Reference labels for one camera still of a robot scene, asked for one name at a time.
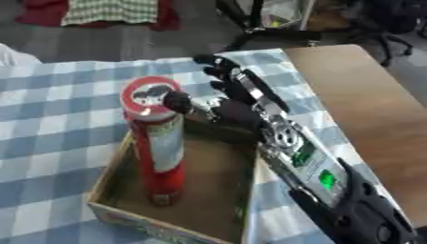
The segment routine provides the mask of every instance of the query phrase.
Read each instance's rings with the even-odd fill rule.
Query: can lid
[[[120,94],[120,102],[132,118],[155,122],[175,115],[175,112],[163,106],[163,97],[170,91],[180,91],[175,81],[148,76],[128,84]]]

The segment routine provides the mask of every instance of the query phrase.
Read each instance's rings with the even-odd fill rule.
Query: green led light
[[[324,170],[318,178],[320,180],[320,183],[322,183],[323,187],[326,188],[326,190],[328,191],[330,191],[336,183],[336,178],[334,177],[334,175],[327,170]]]

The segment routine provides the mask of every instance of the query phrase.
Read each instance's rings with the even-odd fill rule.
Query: red cloth
[[[25,12],[16,20],[24,24],[59,27],[62,18],[67,14],[68,0],[24,0]],[[106,28],[117,23],[96,21],[84,25],[82,28]],[[179,29],[179,16],[173,9],[173,0],[158,0],[157,23],[149,24],[153,31],[168,31]]]
[[[59,27],[69,8],[68,0],[24,0],[25,12],[16,20],[24,24]]]

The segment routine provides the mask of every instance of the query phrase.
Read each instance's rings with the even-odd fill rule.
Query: wooden table
[[[416,226],[427,225],[427,112],[362,48],[286,50]]]

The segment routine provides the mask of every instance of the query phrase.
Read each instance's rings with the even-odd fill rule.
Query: can label
[[[164,124],[148,127],[147,135],[156,173],[170,171],[181,161],[184,155],[182,127],[182,115]]]

